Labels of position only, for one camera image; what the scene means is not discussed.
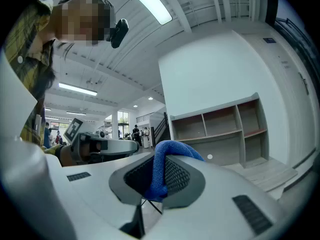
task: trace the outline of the column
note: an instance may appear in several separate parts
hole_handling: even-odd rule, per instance
[[[118,110],[112,112],[112,139],[117,140],[118,137]]]

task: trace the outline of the recessed light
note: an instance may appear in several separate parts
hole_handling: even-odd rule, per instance
[[[59,83],[59,87],[60,88],[64,88],[64,89],[68,89],[68,90],[71,90],[71,91],[83,93],[83,94],[89,94],[89,95],[93,95],[93,96],[97,95],[97,92],[94,91],[94,90],[83,89],[83,88],[79,88],[79,87],[76,87],[76,86],[73,86],[73,85],[70,85],[70,84],[65,84],[65,83],[62,83],[62,82]]]
[[[67,114],[73,114],[73,115],[80,115],[80,116],[85,116],[86,115],[85,113],[77,113],[77,112],[70,112],[70,111],[67,111],[66,113]]]

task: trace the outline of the white shelving unit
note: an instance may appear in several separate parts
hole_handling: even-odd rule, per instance
[[[193,147],[208,163],[245,168],[254,160],[269,160],[268,128],[258,93],[170,119],[173,139]]]

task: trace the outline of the trash bin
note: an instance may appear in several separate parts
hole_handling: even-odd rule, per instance
[[[143,147],[145,149],[149,148],[149,141],[147,136],[143,137]]]

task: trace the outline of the black camera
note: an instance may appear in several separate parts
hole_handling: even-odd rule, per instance
[[[115,28],[110,29],[110,38],[106,41],[111,42],[112,48],[116,49],[120,46],[128,31],[128,22],[126,19],[122,18],[118,21]]]

